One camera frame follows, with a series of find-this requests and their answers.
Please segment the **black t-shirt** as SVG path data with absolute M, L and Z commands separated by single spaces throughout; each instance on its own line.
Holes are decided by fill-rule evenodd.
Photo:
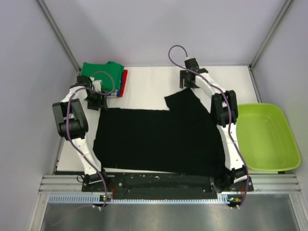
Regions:
M 221 136 L 199 98 L 185 89 L 165 102 L 167 110 L 101 112 L 93 151 L 102 166 L 223 178 Z

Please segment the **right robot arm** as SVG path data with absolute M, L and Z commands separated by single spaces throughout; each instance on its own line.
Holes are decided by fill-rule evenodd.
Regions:
M 209 75 L 209 71 L 200 68 L 195 58 L 186 58 L 185 66 L 180 71 L 181 88 L 200 88 L 210 98 L 210 115 L 220 133 L 227 170 L 223 184 L 229 190 L 239 187 L 246 193 L 249 186 L 247 166 L 239 151 L 236 135 L 238 106 L 236 93 L 226 90 L 216 83 Z

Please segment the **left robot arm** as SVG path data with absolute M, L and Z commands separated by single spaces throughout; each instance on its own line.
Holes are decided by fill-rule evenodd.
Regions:
M 108 188 L 109 179 L 94 154 L 94 138 L 88 134 L 92 127 L 86 113 L 107 108 L 107 92 L 102 90 L 102 84 L 102 80 L 79 75 L 65 98 L 52 105 L 58 134 L 71 143 L 84 167 L 83 184 L 99 191 Z

